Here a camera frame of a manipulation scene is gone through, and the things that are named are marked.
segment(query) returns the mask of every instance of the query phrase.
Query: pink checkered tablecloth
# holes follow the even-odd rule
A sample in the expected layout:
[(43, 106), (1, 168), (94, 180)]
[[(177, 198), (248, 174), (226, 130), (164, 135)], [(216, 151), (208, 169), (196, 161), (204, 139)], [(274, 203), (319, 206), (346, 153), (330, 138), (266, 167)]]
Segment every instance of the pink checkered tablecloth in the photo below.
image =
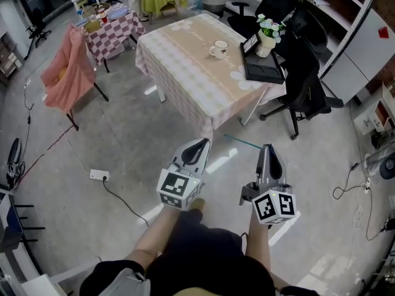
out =
[[(225, 40), (225, 58), (209, 54)], [(191, 17), (140, 37), (136, 66), (155, 82), (159, 97), (169, 98), (199, 137), (212, 141), (214, 130), (258, 100), (286, 94), (285, 84), (246, 80), (241, 35), (207, 14)]]
[[(116, 4), (109, 10), (125, 7), (123, 4)], [(132, 32), (138, 36), (145, 34), (143, 24), (138, 19), (137, 13), (131, 10), (126, 16), (107, 22), (93, 33), (86, 32), (86, 43), (89, 51), (98, 65), (108, 58), (119, 45), (126, 40)]]

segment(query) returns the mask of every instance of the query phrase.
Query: black chair leg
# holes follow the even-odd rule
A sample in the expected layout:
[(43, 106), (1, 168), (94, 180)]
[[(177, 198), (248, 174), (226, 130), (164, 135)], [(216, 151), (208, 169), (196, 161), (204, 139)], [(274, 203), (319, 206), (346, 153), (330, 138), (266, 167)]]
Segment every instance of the black chair leg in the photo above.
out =
[(260, 119), (261, 121), (265, 121), (266, 118), (268, 118), (269, 116), (272, 116), (272, 115), (274, 115), (274, 114), (276, 114), (276, 113), (278, 113), (278, 112), (284, 111), (284, 110), (286, 110), (286, 109), (287, 109), (287, 106), (282, 105), (282, 106), (278, 107), (277, 109), (272, 110), (272, 111), (269, 112), (268, 114), (260, 114), (259, 119)]
[(102, 95), (102, 97), (104, 98), (104, 100), (106, 100), (107, 102), (109, 101), (109, 98), (103, 93), (103, 91), (101, 91), (101, 89), (99, 88), (99, 86), (96, 84), (96, 82), (93, 83), (94, 87), (100, 92), (100, 94)]
[(103, 60), (103, 64), (104, 64), (104, 66), (105, 66), (105, 68), (106, 68), (107, 73), (110, 73), (110, 70), (109, 70), (109, 68), (108, 68), (108, 66), (107, 66), (107, 59), (104, 59), (104, 60)]
[(289, 112), (291, 113), (291, 118), (295, 129), (295, 133), (291, 136), (291, 139), (295, 140), (299, 136), (299, 127), (297, 125), (296, 112), (293, 110), (289, 110)]
[(23, 230), (44, 230), (45, 227), (22, 227)]
[(137, 40), (134, 38), (134, 36), (132, 34), (129, 35), (129, 37), (131, 38), (132, 41), (134, 41), (137, 44)]
[(74, 123), (73, 118), (72, 118), (69, 114), (66, 114), (66, 116), (67, 116), (67, 118), (72, 122), (72, 124), (73, 124), (75, 130), (78, 131), (80, 128), (77, 126), (76, 123)]

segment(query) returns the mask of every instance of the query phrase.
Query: flower vase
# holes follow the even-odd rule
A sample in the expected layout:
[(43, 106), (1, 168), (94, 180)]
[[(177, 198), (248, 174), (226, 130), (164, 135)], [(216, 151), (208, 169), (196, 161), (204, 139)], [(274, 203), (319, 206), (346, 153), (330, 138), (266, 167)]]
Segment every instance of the flower vase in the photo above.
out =
[(260, 39), (260, 44), (256, 47), (255, 53), (262, 58), (269, 56), (270, 51), (276, 47), (276, 41), (274, 38), (264, 35), (262, 30), (259, 30), (258, 36)]

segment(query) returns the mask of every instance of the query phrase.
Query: black round object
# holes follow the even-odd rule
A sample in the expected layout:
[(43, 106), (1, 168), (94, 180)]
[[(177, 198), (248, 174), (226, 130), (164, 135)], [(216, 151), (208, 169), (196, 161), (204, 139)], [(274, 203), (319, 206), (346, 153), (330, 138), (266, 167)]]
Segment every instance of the black round object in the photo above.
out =
[(395, 178), (395, 152), (386, 157), (381, 163), (380, 175), (385, 180)]

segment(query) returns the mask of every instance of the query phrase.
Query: mug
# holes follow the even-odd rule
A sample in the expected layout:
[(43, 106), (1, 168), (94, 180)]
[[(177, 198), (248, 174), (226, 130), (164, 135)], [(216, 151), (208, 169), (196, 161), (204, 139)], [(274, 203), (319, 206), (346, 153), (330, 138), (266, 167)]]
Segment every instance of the mug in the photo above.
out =
[(216, 41), (214, 46), (210, 47), (210, 55), (217, 59), (224, 59), (227, 55), (228, 43), (225, 41)]

